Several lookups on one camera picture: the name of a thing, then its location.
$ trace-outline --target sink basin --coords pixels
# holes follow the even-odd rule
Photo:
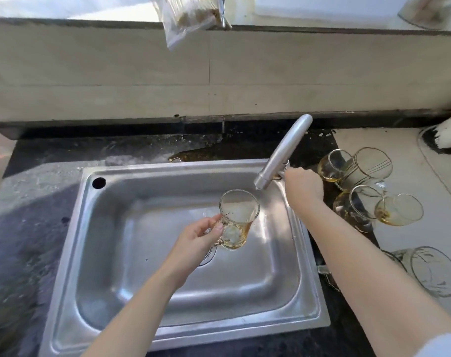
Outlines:
[[[79,356],[157,270],[189,223],[230,189],[261,211],[246,244],[212,248],[173,294],[151,350],[329,325],[306,229],[283,181],[253,190],[266,160],[86,169],[40,356]]]

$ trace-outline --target person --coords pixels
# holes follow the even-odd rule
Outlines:
[[[289,168],[285,190],[288,203],[313,235],[377,357],[451,357],[451,316],[324,204],[321,178],[311,170]],[[84,357],[145,356],[172,294],[221,235],[220,218],[204,218],[184,228],[161,267]]]

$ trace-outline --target person's right arm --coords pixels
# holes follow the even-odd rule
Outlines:
[[[324,204],[318,174],[289,168],[285,188],[378,357],[412,357],[432,338],[451,333],[451,316]]]

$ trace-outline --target hand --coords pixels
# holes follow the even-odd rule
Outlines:
[[[165,271],[175,280],[176,289],[186,282],[187,277],[199,266],[205,254],[217,240],[224,229],[220,222],[222,215],[202,218],[183,229],[169,252],[160,270]]]
[[[311,205],[322,202],[324,197],[323,180],[312,170],[287,168],[285,171],[285,192],[288,204],[293,210],[298,205]]]

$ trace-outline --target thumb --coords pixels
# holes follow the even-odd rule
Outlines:
[[[222,235],[223,230],[224,224],[222,224],[221,222],[217,222],[214,228],[212,228],[212,230],[209,233],[202,236],[201,239],[208,247],[213,246],[219,240],[219,237]]]

